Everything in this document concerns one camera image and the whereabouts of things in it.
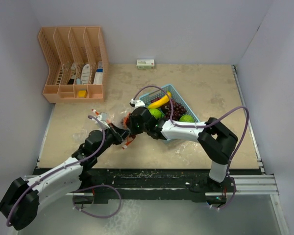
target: wooden table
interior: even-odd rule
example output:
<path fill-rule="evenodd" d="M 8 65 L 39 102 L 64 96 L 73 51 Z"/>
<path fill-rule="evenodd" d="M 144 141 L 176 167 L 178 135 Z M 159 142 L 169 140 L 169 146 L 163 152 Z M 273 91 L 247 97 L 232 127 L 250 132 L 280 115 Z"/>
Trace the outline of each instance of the wooden table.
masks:
<path fill-rule="evenodd" d="M 138 70 L 132 64 L 111 65 L 104 103 L 58 103 L 51 116 L 39 167 L 55 167 L 64 162 L 95 129 L 87 119 L 91 109 L 109 112 L 128 105 L 135 93 L 147 85 L 173 84 L 200 121 L 219 118 L 241 105 L 230 65 L 157 65 L 154 70 Z M 245 114 L 238 110 L 222 121 L 239 138 Z M 95 168 L 210 168 L 211 161 L 198 143 L 164 143 L 147 134 L 138 135 L 126 150 L 112 146 L 102 154 Z M 232 169 L 257 169 L 250 133 L 235 156 Z"/>

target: yellow sponge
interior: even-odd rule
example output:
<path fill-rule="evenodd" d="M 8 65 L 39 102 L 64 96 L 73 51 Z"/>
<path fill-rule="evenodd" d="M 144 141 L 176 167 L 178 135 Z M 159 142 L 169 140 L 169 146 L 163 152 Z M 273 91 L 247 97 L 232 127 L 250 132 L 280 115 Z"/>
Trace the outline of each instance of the yellow sponge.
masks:
<path fill-rule="evenodd" d="M 78 91 L 78 97 L 79 98 L 86 98 L 87 91 Z"/>

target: white wall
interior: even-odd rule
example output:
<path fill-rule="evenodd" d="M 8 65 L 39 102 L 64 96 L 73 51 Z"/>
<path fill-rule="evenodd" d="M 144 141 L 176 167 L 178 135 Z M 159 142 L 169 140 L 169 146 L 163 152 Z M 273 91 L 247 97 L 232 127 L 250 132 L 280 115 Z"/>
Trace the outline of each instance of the white wall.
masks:
<path fill-rule="evenodd" d="M 294 0 L 276 0 L 238 65 L 266 173 L 294 235 Z"/>
<path fill-rule="evenodd" d="M 40 27 L 27 0 L 0 0 L 0 200 L 14 179 L 33 171 L 50 114 L 41 95 L 48 68 Z"/>
<path fill-rule="evenodd" d="M 101 25 L 112 63 L 236 64 L 272 0 L 30 0 L 42 26 Z"/>

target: lime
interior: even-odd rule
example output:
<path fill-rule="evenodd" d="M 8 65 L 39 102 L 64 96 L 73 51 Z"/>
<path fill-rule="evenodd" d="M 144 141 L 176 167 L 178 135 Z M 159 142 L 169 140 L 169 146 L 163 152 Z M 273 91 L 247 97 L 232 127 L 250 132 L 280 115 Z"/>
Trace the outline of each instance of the lime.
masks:
<path fill-rule="evenodd" d="M 149 112 L 155 117 L 155 119 L 159 119 L 162 116 L 162 113 L 158 109 L 149 109 Z"/>
<path fill-rule="evenodd" d="M 194 118 L 191 116 L 191 115 L 183 115 L 181 118 L 180 118 L 180 121 L 182 122 L 195 122 Z"/>

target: yellow banana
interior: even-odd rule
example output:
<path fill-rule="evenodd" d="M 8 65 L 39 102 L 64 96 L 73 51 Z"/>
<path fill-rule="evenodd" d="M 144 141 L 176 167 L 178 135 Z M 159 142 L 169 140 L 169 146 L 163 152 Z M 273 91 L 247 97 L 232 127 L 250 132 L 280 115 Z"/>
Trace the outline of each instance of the yellow banana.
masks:
<path fill-rule="evenodd" d="M 150 105 L 148 105 L 147 108 L 148 109 L 156 109 L 156 108 L 159 108 L 160 106 L 168 103 L 168 101 L 169 101 L 169 98 L 165 94 L 160 100 L 157 100 L 156 102 L 153 102 Z"/>

